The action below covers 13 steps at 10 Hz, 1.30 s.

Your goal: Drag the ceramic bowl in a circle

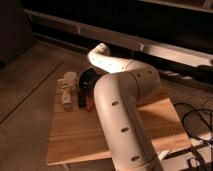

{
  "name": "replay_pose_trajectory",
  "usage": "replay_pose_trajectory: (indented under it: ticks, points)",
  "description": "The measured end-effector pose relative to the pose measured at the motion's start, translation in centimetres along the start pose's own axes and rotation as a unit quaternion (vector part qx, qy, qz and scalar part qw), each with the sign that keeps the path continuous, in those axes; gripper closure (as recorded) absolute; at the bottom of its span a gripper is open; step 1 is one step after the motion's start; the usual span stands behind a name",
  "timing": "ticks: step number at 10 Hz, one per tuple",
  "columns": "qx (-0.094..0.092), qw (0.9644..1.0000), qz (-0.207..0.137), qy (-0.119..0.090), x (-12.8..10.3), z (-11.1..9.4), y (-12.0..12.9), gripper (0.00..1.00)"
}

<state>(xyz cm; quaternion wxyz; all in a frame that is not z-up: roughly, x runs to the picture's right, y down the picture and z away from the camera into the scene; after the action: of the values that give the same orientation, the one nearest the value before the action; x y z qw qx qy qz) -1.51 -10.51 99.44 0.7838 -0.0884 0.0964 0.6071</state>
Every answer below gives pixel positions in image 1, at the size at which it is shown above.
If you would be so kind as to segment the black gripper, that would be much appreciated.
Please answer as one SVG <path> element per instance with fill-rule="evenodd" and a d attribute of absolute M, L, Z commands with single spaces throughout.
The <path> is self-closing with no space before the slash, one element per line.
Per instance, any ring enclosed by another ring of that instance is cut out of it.
<path fill-rule="evenodd" d="M 82 90 L 91 90 L 100 77 L 101 75 L 98 74 L 94 68 L 88 68 L 80 75 L 79 87 Z M 86 95 L 82 90 L 78 91 L 79 108 L 86 107 Z"/>

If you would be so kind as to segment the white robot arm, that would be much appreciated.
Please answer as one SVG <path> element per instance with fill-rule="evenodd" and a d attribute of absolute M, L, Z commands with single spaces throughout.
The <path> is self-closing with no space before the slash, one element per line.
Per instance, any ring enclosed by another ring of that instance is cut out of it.
<path fill-rule="evenodd" d="M 94 101 L 116 171 L 163 171 L 136 108 L 159 86 L 158 70 L 134 59 L 112 57 L 104 43 L 87 58 L 106 72 L 95 83 Z"/>

